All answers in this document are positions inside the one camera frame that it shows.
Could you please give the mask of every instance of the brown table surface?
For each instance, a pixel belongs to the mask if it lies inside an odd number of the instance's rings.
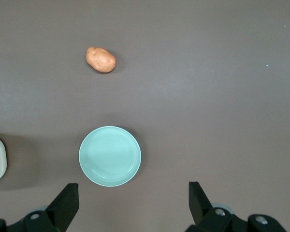
[[[111,73],[86,63],[90,46],[116,57]],[[142,150],[115,188],[78,162],[107,125]],[[0,0],[0,139],[8,224],[77,182],[70,232],[182,232],[199,181],[240,218],[290,231],[290,1]]]

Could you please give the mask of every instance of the screw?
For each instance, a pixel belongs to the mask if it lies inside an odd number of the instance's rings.
[[[219,216],[226,216],[226,213],[222,209],[216,209],[215,213]]]
[[[34,219],[37,219],[39,216],[40,216],[39,214],[32,214],[32,215],[30,216],[30,219],[31,219],[31,220],[34,220]]]
[[[262,217],[262,216],[256,216],[256,221],[262,225],[266,225],[267,224],[267,220]]]

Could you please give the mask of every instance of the ceramic plate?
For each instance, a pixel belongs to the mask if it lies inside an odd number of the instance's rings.
[[[126,130],[107,126],[89,133],[79,150],[84,174],[94,183],[107,187],[123,185],[137,173],[141,150]]]

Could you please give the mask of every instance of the brown potato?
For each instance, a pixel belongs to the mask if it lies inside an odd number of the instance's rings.
[[[116,66],[115,57],[101,47],[90,47],[86,53],[86,60],[95,70],[109,73]]]

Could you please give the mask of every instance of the light blue plate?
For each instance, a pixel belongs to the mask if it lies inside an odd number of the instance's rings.
[[[100,127],[89,133],[79,149],[79,163],[94,183],[107,187],[131,180],[141,164],[135,138],[119,127]]]

